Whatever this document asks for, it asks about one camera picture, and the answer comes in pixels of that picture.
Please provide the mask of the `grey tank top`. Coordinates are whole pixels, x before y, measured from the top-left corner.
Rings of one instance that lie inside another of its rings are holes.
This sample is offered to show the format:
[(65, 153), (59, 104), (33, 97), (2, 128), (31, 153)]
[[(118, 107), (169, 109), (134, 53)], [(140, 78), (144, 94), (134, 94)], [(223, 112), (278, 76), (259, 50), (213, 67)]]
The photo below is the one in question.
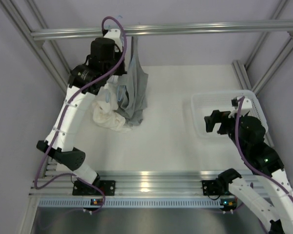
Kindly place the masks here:
[(118, 102), (117, 113), (126, 119), (130, 127), (139, 126), (143, 121), (143, 110), (147, 107), (148, 74), (140, 65), (139, 57), (133, 55), (125, 75), (118, 78), (117, 85), (126, 85), (127, 96)]

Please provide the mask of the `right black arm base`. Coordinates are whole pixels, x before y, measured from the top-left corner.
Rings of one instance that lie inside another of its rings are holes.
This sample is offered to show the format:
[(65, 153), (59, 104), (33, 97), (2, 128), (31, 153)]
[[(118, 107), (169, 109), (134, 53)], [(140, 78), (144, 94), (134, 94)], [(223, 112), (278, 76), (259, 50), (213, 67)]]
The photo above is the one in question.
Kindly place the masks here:
[(218, 179), (202, 180), (203, 195), (206, 196), (221, 196), (230, 195), (228, 185)]

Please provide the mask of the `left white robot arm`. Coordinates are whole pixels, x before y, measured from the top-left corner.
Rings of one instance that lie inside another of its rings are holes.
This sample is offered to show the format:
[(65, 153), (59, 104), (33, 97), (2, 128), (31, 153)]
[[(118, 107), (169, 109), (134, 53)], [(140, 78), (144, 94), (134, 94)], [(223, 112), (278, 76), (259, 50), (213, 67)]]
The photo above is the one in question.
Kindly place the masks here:
[(67, 167), (68, 175), (82, 181), (90, 195), (100, 191), (100, 176), (87, 165), (85, 152), (75, 147), (75, 139), (86, 111), (108, 79), (126, 74), (126, 49), (126, 39), (104, 36), (92, 41), (85, 62), (70, 73), (66, 97), (51, 132), (37, 143), (44, 160), (50, 157)]

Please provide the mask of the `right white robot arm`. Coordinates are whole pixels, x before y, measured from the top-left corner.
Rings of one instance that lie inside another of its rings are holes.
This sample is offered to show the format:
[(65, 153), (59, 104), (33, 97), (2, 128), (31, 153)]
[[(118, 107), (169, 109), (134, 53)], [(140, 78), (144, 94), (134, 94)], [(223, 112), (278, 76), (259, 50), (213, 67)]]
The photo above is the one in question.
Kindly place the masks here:
[(257, 216), (268, 233), (293, 234), (293, 190), (278, 153), (264, 142), (266, 129), (261, 121), (219, 110), (214, 110), (204, 121), (208, 133), (220, 124), (217, 133), (232, 140), (271, 202), (261, 197), (233, 168), (223, 171), (207, 185), (206, 195), (234, 195)]

